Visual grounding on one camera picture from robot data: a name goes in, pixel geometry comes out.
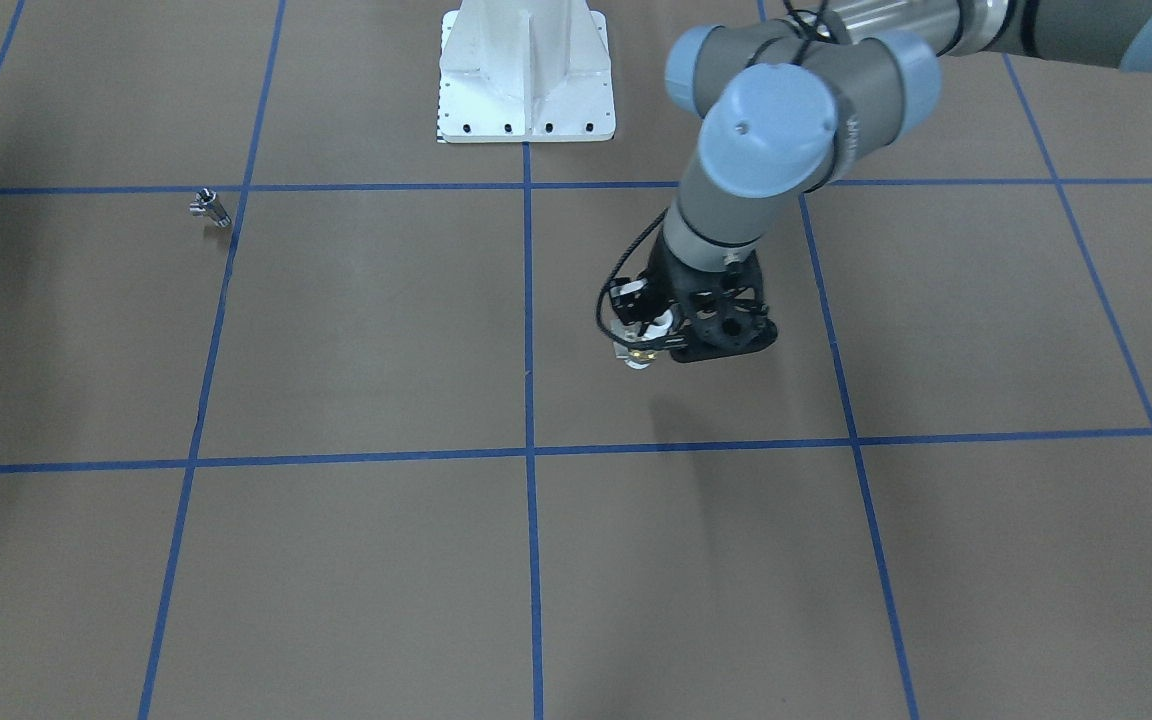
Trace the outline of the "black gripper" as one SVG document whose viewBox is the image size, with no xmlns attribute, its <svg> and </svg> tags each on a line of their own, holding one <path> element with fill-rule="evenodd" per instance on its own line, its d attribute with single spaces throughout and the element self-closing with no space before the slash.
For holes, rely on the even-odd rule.
<svg viewBox="0 0 1152 720">
<path fill-rule="evenodd" d="M 649 252 L 643 281 L 612 281 L 611 306 L 617 323 L 654 323 L 673 313 L 673 325 L 694 324 L 699 319 L 698 302 L 690 300 L 694 281 L 704 274 L 682 263 L 667 243 L 654 243 Z M 626 353 L 631 359 L 654 359 L 658 354 L 685 348 L 685 336 L 666 332 L 649 338 L 647 333 L 626 334 Z"/>
</svg>

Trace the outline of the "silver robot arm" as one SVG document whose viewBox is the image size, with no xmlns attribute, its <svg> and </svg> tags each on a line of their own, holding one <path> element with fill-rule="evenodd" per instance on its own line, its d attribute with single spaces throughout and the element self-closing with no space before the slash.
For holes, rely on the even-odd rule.
<svg viewBox="0 0 1152 720">
<path fill-rule="evenodd" d="M 1152 1 L 823 1 L 756 26 L 695 26 L 666 91 L 702 126 L 644 270 L 608 275 L 596 327 L 643 369 L 776 341 L 755 247 L 796 197 L 935 109 L 943 56 L 1011 53 L 1152 73 Z"/>
</svg>

